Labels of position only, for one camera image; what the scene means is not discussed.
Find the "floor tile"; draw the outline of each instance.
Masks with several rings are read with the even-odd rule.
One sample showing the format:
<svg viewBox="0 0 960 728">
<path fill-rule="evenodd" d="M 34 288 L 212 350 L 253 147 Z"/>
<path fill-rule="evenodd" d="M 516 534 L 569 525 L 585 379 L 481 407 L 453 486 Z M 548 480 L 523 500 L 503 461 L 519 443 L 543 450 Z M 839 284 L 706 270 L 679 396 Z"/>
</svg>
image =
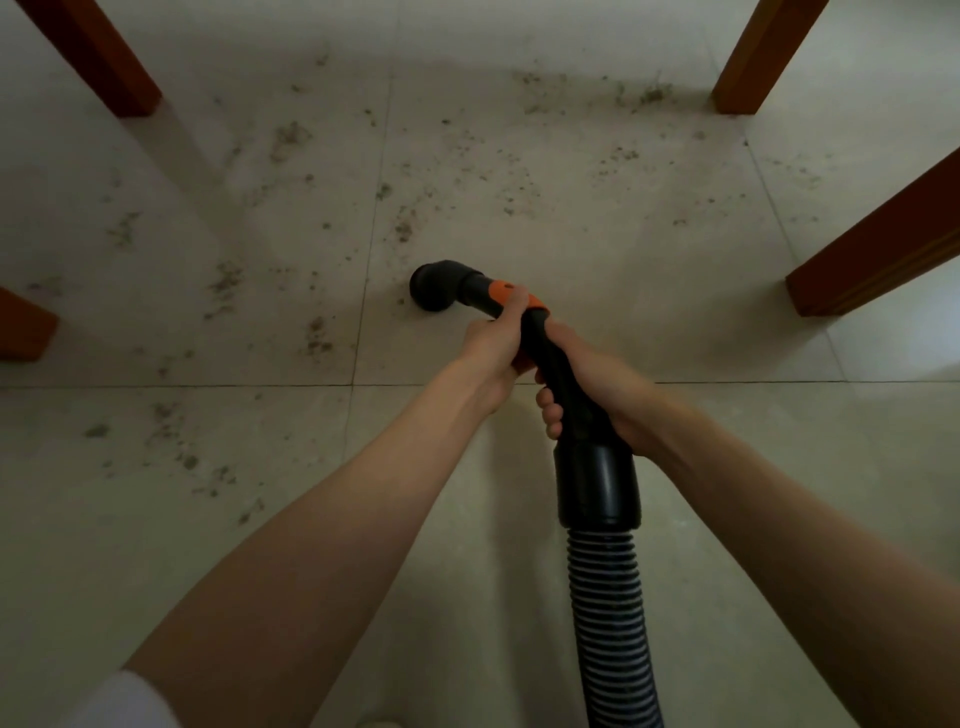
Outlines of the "floor tile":
<svg viewBox="0 0 960 728">
<path fill-rule="evenodd" d="M 711 74 L 698 47 L 631 76 L 399 63 L 355 381 L 423 383 L 456 352 L 475 314 L 406 292 L 442 258 L 527 283 L 660 380 L 840 378 L 783 290 L 793 258 Z"/>
<path fill-rule="evenodd" d="M 161 6 L 118 10 L 167 92 L 154 117 L 121 124 L 82 88 L 5 95 L 4 284 L 63 321 L 42 361 L 0 382 L 349 383 L 396 2 L 354 18 L 377 9 L 361 34 L 341 8 L 241 13 L 213 34 L 204 16 L 169 37 Z M 38 83 L 62 65 L 43 59 Z"/>
<path fill-rule="evenodd" d="M 49 725 L 340 463 L 349 391 L 0 391 L 0 723 Z"/>
<path fill-rule="evenodd" d="M 900 507 L 908 549 L 960 578 L 960 384 L 856 384 L 884 480 L 882 496 Z"/>
<path fill-rule="evenodd" d="M 357 387 L 348 449 L 417 391 Z M 584 724 L 565 539 L 535 392 L 517 387 L 481 428 L 315 725 Z M 850 385 L 682 393 L 837 507 L 901 538 Z M 636 464 L 636 541 L 668 724 L 852 726 L 747 576 L 663 475 Z"/>
<path fill-rule="evenodd" d="M 744 121 L 798 260 L 960 146 L 960 10 L 830 3 L 762 109 Z M 851 380 L 957 379 L 960 262 L 829 327 Z"/>
</svg>

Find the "black vacuum hose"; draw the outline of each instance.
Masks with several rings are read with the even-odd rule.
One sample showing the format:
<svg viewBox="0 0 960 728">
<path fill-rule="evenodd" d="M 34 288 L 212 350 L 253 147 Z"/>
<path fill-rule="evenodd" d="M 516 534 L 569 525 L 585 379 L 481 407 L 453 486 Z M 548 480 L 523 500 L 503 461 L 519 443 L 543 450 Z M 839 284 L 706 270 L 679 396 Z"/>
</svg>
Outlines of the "black vacuum hose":
<svg viewBox="0 0 960 728">
<path fill-rule="evenodd" d="M 589 725 L 662 726 L 633 537 L 571 528 L 567 569 Z"/>
<path fill-rule="evenodd" d="M 420 266 L 410 294 L 426 311 L 459 301 L 496 318 L 513 286 L 453 260 Z M 560 523 L 567 529 L 570 600 L 591 728 L 662 726 L 630 531 L 640 496 L 630 447 L 580 388 L 566 355 L 546 335 L 549 312 L 530 297 L 520 346 L 564 409 L 553 451 Z"/>
</svg>

